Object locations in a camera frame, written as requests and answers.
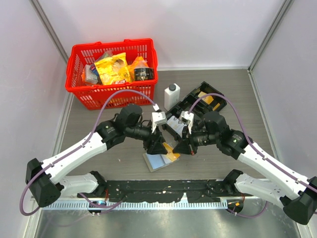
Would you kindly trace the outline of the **orange yellow credit card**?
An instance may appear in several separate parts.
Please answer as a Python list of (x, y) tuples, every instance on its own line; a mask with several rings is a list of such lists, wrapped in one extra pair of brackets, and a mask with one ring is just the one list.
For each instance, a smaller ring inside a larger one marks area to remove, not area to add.
[(173, 148), (165, 142), (163, 143), (163, 146), (167, 150), (167, 154), (163, 155), (164, 159), (166, 159), (167, 161), (170, 161), (170, 162), (174, 162), (174, 161), (178, 160), (178, 158), (180, 157), (180, 154), (173, 153)]

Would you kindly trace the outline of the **grey leather card holder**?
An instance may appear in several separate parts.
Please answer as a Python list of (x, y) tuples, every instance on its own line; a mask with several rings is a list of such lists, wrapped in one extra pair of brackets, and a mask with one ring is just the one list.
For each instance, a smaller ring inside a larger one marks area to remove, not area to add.
[(167, 161), (166, 159), (164, 159), (163, 155), (149, 155), (147, 153), (143, 154), (143, 157), (144, 157), (144, 160), (145, 160), (150, 172), (157, 171), (157, 170), (164, 168), (164, 167), (179, 160), (179, 158), (178, 158), (178, 160), (176, 160), (174, 162), (170, 162), (170, 161)]

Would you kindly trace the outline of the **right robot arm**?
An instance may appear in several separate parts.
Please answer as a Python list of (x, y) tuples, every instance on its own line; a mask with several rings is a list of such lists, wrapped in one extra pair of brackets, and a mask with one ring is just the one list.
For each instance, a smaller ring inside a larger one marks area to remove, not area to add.
[(317, 178), (308, 178), (285, 166), (265, 152), (243, 132), (231, 129), (218, 112), (203, 115), (204, 128), (193, 131), (194, 114), (182, 112), (179, 121), (185, 126), (175, 153), (196, 154), (199, 146), (216, 145), (223, 154), (240, 161), (269, 181), (255, 179), (232, 170), (225, 178), (224, 191), (230, 196), (250, 194), (280, 207), (293, 221), (306, 225), (317, 212)]

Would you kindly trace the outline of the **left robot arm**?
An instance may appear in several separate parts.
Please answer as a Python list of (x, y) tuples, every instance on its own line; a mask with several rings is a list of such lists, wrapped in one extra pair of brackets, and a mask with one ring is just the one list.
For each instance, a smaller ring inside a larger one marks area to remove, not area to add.
[(166, 115), (158, 106), (154, 106), (154, 109), (148, 125), (143, 125), (141, 107), (129, 104), (114, 118), (96, 124), (86, 137), (61, 153), (41, 162), (36, 158), (30, 160), (25, 181), (38, 206), (47, 207), (66, 193), (103, 196), (106, 185), (100, 174), (90, 172), (83, 176), (69, 177), (68, 173), (90, 158), (123, 143), (127, 137), (141, 140), (147, 154), (167, 154), (159, 130), (159, 125), (167, 122)]

